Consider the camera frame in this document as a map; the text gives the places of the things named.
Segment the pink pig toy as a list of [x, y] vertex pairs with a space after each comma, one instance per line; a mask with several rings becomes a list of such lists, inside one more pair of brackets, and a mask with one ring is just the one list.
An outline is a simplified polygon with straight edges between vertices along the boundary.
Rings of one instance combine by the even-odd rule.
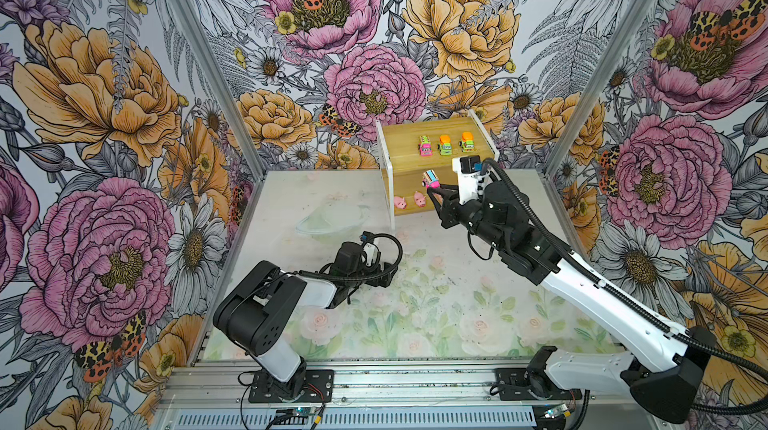
[[418, 207], [426, 206], [426, 196], [419, 191], [413, 194], [413, 200]]
[[397, 209], [405, 209], [407, 207], [407, 201], [405, 198], [398, 195], [394, 196], [393, 204]]

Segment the green orange mixer truck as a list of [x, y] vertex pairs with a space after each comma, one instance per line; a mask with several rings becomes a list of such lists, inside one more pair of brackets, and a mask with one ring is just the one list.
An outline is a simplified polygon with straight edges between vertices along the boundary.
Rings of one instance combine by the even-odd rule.
[[475, 151], [474, 136], [470, 131], [464, 131], [461, 134], [460, 147], [464, 153], [472, 153]]
[[440, 136], [438, 141], [438, 150], [441, 156], [452, 156], [453, 145], [451, 137], [447, 134]]

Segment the pink teal toy truck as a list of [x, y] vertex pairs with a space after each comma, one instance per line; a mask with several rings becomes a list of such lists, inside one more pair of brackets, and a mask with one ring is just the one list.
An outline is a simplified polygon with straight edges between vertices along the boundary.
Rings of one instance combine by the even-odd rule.
[[432, 169], [428, 169], [423, 172], [422, 185], [425, 188], [438, 188], [440, 186], [440, 181]]

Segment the pink green toy truck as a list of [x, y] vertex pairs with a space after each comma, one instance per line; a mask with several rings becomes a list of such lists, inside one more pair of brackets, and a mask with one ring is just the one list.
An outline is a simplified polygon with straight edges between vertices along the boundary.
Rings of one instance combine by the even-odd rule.
[[430, 138], [427, 135], [422, 135], [418, 141], [418, 152], [422, 157], [432, 156], [433, 147]]

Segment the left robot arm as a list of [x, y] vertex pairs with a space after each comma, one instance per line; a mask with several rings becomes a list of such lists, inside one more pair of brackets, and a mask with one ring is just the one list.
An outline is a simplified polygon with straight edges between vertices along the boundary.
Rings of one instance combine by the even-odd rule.
[[363, 232], [358, 242], [343, 242], [333, 261], [320, 270], [286, 272], [259, 261], [218, 305], [213, 318], [230, 342], [260, 366], [253, 376], [251, 403], [327, 401], [333, 373], [313, 375], [283, 338], [296, 309], [335, 309], [349, 303], [362, 286], [388, 287], [404, 256], [401, 242], [388, 233]]

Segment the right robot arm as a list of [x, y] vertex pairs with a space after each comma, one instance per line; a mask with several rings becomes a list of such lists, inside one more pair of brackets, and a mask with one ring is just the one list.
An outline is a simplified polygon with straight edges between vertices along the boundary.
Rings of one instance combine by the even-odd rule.
[[514, 273], [574, 305], [622, 345], [619, 353], [573, 353], [554, 345], [539, 349], [513, 388], [539, 399], [582, 393], [623, 394], [671, 424], [693, 408], [709, 355], [676, 323], [651, 311], [589, 267], [552, 234], [515, 186], [494, 181], [462, 200], [455, 185], [427, 190], [445, 228], [463, 226], [470, 238], [490, 245]]

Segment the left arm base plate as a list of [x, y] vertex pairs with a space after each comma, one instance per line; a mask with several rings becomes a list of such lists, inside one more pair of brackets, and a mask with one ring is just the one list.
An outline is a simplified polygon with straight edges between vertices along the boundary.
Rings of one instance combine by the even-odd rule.
[[329, 403], [332, 400], [335, 372], [329, 369], [298, 372], [288, 382], [280, 382], [266, 370], [255, 373], [247, 396], [251, 404]]

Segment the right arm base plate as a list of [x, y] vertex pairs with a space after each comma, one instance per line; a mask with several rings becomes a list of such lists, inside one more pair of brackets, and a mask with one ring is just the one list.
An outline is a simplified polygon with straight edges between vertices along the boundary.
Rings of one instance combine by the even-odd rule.
[[495, 382], [491, 385], [489, 394], [498, 396], [502, 401], [563, 400], [575, 402], [583, 397], [581, 390], [565, 390], [556, 387], [543, 372], [531, 373], [522, 367], [505, 367], [497, 368], [494, 374]]

